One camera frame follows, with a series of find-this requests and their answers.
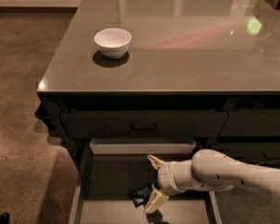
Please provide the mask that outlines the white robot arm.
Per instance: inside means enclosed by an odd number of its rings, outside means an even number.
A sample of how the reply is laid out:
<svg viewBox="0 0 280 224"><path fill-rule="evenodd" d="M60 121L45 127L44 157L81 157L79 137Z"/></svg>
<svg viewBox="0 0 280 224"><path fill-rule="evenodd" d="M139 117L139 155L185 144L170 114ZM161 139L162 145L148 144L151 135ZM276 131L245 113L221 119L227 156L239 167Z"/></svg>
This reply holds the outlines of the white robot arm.
<svg viewBox="0 0 280 224"><path fill-rule="evenodd" d="M162 161L153 155L147 158L157 171L159 187L150 194L146 214L157 211L170 196L187 190L226 191L238 187L280 203L280 169L237 161L212 149L199 150L187 161Z"/></svg>

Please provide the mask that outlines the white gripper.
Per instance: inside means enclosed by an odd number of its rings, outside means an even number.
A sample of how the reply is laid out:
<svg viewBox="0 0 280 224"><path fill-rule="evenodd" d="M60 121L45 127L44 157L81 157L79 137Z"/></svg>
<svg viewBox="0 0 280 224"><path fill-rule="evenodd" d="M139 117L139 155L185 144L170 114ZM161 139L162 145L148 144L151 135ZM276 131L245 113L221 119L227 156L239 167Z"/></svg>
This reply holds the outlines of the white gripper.
<svg viewBox="0 0 280 224"><path fill-rule="evenodd" d="M154 189L144 207L144 213L153 214L169 200L169 195L177 195L193 188L191 161L167 161L151 154L147 159L158 171L158 184L161 190Z"/></svg>

